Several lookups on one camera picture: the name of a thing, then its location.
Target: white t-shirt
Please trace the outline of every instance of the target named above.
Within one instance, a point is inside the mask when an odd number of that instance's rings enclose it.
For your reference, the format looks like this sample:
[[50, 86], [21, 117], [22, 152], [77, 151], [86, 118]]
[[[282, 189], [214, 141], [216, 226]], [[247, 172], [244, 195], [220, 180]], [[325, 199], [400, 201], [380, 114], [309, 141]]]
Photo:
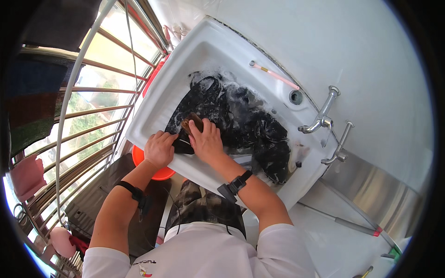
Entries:
[[265, 228], [257, 250], [243, 234], [226, 226], [193, 222], [173, 227], [165, 242], [137, 258], [133, 265], [121, 251], [94, 247], [86, 251], [83, 278], [281, 278], [315, 277], [303, 235], [289, 224]]

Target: white laundry sink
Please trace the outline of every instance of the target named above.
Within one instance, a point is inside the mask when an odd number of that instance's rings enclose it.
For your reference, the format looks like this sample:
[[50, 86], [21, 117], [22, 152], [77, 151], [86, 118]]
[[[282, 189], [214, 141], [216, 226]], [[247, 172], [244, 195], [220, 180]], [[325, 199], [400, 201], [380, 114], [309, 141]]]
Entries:
[[[297, 126], [311, 124], [317, 111], [305, 97], [300, 105], [292, 104], [289, 93], [293, 89], [266, 72], [250, 67], [251, 60], [286, 76], [239, 34], [211, 18], [204, 18], [172, 52], [137, 107], [125, 136], [143, 149], [151, 134], [165, 130], [176, 107], [189, 92], [189, 74], [213, 69], [229, 71], [264, 99], [270, 109], [276, 111], [274, 116], [288, 131], [291, 149], [294, 149], [296, 142], [310, 149], [302, 167], [283, 186], [276, 187], [278, 196], [290, 209], [326, 170], [327, 166], [321, 164], [320, 160], [332, 156], [336, 142], [331, 138], [323, 149], [320, 141], [327, 136], [326, 129], [319, 129], [313, 134], [298, 132]], [[226, 182], [195, 155], [175, 154], [169, 167], [219, 195], [217, 188]]]

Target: orange bucket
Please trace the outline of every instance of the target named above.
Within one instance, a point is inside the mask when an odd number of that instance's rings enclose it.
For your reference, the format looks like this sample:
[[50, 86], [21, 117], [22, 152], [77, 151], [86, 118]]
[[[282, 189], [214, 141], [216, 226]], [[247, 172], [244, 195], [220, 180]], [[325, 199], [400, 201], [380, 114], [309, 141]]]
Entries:
[[[133, 150], [131, 151], [133, 156], [134, 165], [138, 166], [142, 161], [144, 161], [144, 150], [133, 145]], [[151, 178], [155, 181], [164, 181], [171, 178], [176, 172], [168, 167], [164, 167], [157, 171], [154, 176]]]

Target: drain hole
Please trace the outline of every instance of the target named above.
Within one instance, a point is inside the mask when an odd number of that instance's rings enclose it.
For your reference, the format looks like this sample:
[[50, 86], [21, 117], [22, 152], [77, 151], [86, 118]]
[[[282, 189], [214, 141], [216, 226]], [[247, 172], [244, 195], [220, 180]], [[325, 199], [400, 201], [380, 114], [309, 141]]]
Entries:
[[289, 100], [295, 105], [300, 105], [303, 101], [303, 94], [300, 91], [292, 91], [289, 94]]

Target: faucet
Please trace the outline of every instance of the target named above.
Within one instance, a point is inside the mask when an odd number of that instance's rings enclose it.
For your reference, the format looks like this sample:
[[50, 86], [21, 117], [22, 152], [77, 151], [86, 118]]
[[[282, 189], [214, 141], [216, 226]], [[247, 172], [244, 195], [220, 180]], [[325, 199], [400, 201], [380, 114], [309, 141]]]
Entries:
[[315, 117], [312, 125], [301, 125], [298, 127], [298, 131], [303, 132], [304, 134], [309, 134], [315, 132], [320, 127], [326, 127], [329, 130], [328, 137], [326, 140], [322, 140], [322, 147], [324, 148], [328, 142], [329, 136], [331, 135], [332, 126], [334, 125], [334, 121], [327, 116], [329, 109], [336, 97], [340, 95], [340, 90], [335, 86], [329, 86], [329, 94], [327, 100], [324, 102], [323, 107], [318, 113], [317, 117]]
[[321, 160], [322, 164], [325, 164], [325, 165], [332, 164], [336, 159], [338, 159], [340, 162], [345, 162], [348, 159], [348, 156], [346, 154], [344, 154], [342, 152], [342, 150], [343, 150], [344, 142], [346, 141], [346, 138], [348, 137], [348, 133], [351, 130], [351, 128], [353, 128], [353, 127], [354, 127], [354, 124], [351, 121], [346, 120], [346, 128], [343, 132], [343, 135], [341, 136], [340, 142], [338, 143], [334, 154], [332, 155], [331, 158], [322, 159]]

